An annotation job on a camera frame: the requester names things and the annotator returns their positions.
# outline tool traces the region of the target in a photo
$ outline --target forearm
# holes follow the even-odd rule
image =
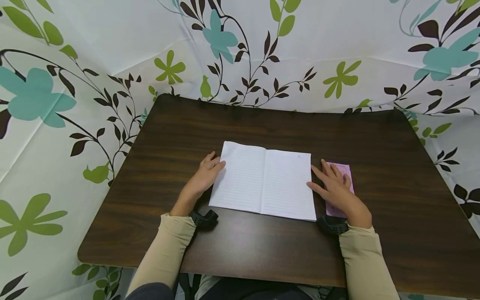
[[[191,217],[162,215],[158,233],[142,259],[127,295],[151,282],[161,282],[173,288],[195,228]]]
[[[350,300],[399,300],[372,228],[350,227],[340,236]]]

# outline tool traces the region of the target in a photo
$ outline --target teal flower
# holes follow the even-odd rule
[[[8,112],[19,120],[41,118],[50,127],[65,127],[65,121],[56,112],[70,110],[77,103],[66,94],[52,93],[52,76],[42,69],[30,69],[23,81],[14,72],[0,67],[0,85],[16,95],[8,104]]]
[[[212,11],[210,15],[210,28],[204,28],[202,32],[207,42],[210,43],[213,55],[218,59],[220,53],[229,62],[233,63],[233,57],[227,47],[234,47],[238,44],[238,40],[235,35],[230,31],[222,31],[222,24],[220,17],[216,10]]]
[[[452,74],[452,68],[461,68],[473,63],[479,56],[478,52],[463,51],[474,43],[480,34],[480,27],[464,34],[449,48],[437,47],[429,50],[423,57],[425,67],[418,70],[413,80],[418,80],[430,74],[432,80],[445,80]]]

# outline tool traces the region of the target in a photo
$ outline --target pink paper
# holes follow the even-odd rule
[[[347,174],[350,177],[350,179],[352,179],[352,173],[350,172],[350,166],[349,165],[342,165],[342,164],[337,164],[337,163],[334,163],[334,164],[338,168],[340,173],[342,173],[342,175]],[[353,191],[353,180],[352,180],[352,184],[350,185],[350,192],[354,193],[354,191]],[[346,218],[346,216],[343,214],[343,212],[341,210],[333,207],[328,201],[325,201],[325,207],[326,207],[327,215],[337,216],[337,217],[340,217],[340,218]]]

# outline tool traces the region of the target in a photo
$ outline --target open notebook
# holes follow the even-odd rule
[[[224,142],[210,206],[315,221],[310,153]]]

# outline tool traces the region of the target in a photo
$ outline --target green flower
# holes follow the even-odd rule
[[[428,74],[434,81],[445,80],[452,74],[452,68],[461,68],[473,63],[479,56],[478,52],[463,49],[474,43],[479,34],[480,27],[464,34],[449,48],[430,49],[423,57],[425,67],[415,73],[413,80],[419,80]]]
[[[23,81],[14,72],[0,67],[0,85],[16,95],[8,103],[8,112],[19,120],[41,118],[50,127],[65,127],[65,121],[56,112],[70,110],[77,103],[66,94],[52,93],[52,76],[42,69],[30,69]]]
[[[345,62],[342,61],[341,63],[339,63],[336,67],[336,77],[330,77],[324,80],[324,84],[332,84],[325,92],[325,98],[329,98],[333,94],[333,91],[335,91],[335,88],[335,96],[337,99],[340,98],[340,95],[342,95],[342,84],[356,85],[359,78],[355,75],[349,76],[347,74],[357,69],[360,64],[361,60],[356,61],[346,70],[344,70]]]
[[[172,66],[173,56],[174,56],[173,50],[168,51],[167,65],[165,65],[163,61],[159,58],[156,58],[154,60],[155,65],[158,68],[165,71],[156,78],[158,81],[164,81],[168,77],[168,84],[174,84],[175,81],[179,83],[183,82],[183,80],[180,77],[178,77],[175,73],[181,73],[185,71],[185,64],[183,62],[179,62],[176,65]]]
[[[67,215],[64,210],[39,216],[50,202],[49,194],[38,194],[33,196],[28,203],[22,218],[18,218],[12,206],[5,200],[0,200],[0,220],[10,225],[0,227],[0,239],[15,232],[10,246],[8,247],[8,255],[14,256],[20,252],[27,244],[27,232],[33,232],[40,235],[57,235],[62,232],[63,227],[58,224],[41,224],[52,221]]]
[[[205,39],[210,43],[215,58],[220,58],[220,53],[229,62],[233,63],[233,57],[227,47],[235,47],[238,44],[237,37],[230,31],[222,31],[222,23],[216,10],[210,15],[210,29],[202,30]]]

